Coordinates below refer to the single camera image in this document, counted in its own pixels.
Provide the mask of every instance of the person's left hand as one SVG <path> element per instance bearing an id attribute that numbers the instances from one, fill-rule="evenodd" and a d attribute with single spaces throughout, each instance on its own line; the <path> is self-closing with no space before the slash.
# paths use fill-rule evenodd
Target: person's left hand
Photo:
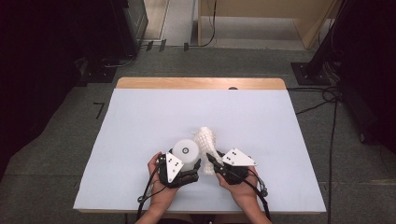
<path id="1" fill-rule="evenodd" d="M 161 156 L 161 152 L 157 153 L 149 162 L 148 162 L 148 172 L 149 175 L 154 172 L 155 167 L 158 165 L 157 159 Z M 171 205 L 172 201 L 175 198 L 175 195 L 178 189 L 169 189 L 163 184 L 160 183 L 160 177 L 157 174 L 151 180 L 152 190 L 151 194 L 155 194 L 156 192 L 161 191 L 151 197 L 150 207 L 155 207 L 156 209 L 161 209 L 161 211 L 166 211 Z"/>

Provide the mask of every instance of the table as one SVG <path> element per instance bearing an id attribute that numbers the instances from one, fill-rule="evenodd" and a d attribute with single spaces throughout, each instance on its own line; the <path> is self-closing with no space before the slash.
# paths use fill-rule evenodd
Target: table
<path id="1" fill-rule="evenodd" d="M 335 18 L 340 0 L 198 0 L 198 45 L 202 17 L 292 18 L 306 49 L 311 49 L 328 18 Z"/>
<path id="2" fill-rule="evenodd" d="M 217 150 L 238 147 L 259 164 L 256 170 L 268 188 L 272 213 L 326 211 L 283 80 L 211 77 L 121 78 L 74 209 L 136 212 L 152 155 L 180 139 L 192 139 L 191 131 L 202 126 L 216 133 Z M 169 213 L 241 212 L 214 176 L 202 170 L 199 176 L 197 183 L 179 190 Z"/>

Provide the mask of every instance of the hand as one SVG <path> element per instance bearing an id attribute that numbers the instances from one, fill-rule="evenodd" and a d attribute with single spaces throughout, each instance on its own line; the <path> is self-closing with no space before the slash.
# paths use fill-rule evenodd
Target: hand
<path id="1" fill-rule="evenodd" d="M 257 175 L 254 166 L 249 166 L 249 172 Z M 257 177 L 254 174 L 249 174 L 246 181 L 254 187 L 257 186 Z M 230 191 L 235 203 L 244 211 L 247 218 L 254 224 L 271 224 L 271 221 L 265 216 L 257 202 L 257 195 L 247 183 L 242 182 L 238 185 L 229 185 L 221 174 L 216 174 L 219 184 Z"/>
<path id="2" fill-rule="evenodd" d="M 148 162 L 149 175 L 151 175 L 152 172 L 154 172 L 155 167 L 158 165 L 157 159 L 159 158 L 159 156 L 161 156 L 161 154 L 162 154 L 161 152 L 157 153 Z M 155 174 L 154 177 L 152 178 L 151 184 L 153 185 L 151 194 L 155 194 L 156 192 L 160 192 L 160 191 L 161 192 L 151 197 L 150 206 L 155 206 L 156 208 L 160 208 L 163 211 L 166 211 L 166 209 L 169 208 L 172 201 L 174 200 L 178 189 L 169 189 L 163 184 L 161 184 L 158 173 Z"/>
<path id="3" fill-rule="evenodd" d="M 157 159 L 161 156 L 161 152 L 157 153 L 155 156 L 151 158 L 148 162 L 148 174 L 151 175 L 155 167 L 157 167 L 158 162 Z M 172 204 L 172 201 L 175 198 L 178 189 L 169 189 L 163 184 L 160 183 L 160 177 L 157 174 L 154 174 L 151 180 L 152 189 L 150 198 L 150 205 L 148 207 L 148 211 L 136 222 L 136 223 L 144 223 L 144 224 L 156 224 L 163 213 L 169 208 Z"/>

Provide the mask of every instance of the gray carpet floor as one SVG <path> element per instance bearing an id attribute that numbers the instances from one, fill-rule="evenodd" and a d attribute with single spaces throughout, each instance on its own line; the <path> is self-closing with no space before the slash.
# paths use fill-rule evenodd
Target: gray carpet floor
<path id="1" fill-rule="evenodd" d="M 311 50 L 142 49 L 134 61 L 118 69 L 113 83 L 71 90 L 46 130 L 13 156 L 0 183 L 0 223 L 124 223 L 123 214 L 73 210 L 79 181 L 120 77 L 280 77 L 292 88 L 299 86 L 290 62 L 309 62 L 314 54 Z M 296 112 L 322 102 L 316 92 L 291 91 L 290 98 Z M 105 103 L 98 118 L 100 106 L 95 103 Z M 325 203 L 333 109 L 334 104 L 326 104 L 297 116 Z M 396 155 L 380 145 L 361 144 L 359 135 L 347 105 L 338 103 L 332 223 L 396 223 Z M 273 221 L 324 224 L 327 213 L 273 215 Z"/>

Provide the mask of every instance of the white spool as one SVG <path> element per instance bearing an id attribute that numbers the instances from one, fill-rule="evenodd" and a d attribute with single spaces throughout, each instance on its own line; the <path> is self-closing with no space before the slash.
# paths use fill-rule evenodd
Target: white spool
<path id="1" fill-rule="evenodd" d="M 200 151 L 194 141 L 183 139 L 172 148 L 172 154 L 184 163 L 180 171 L 189 171 L 194 168 L 195 163 L 199 160 Z"/>

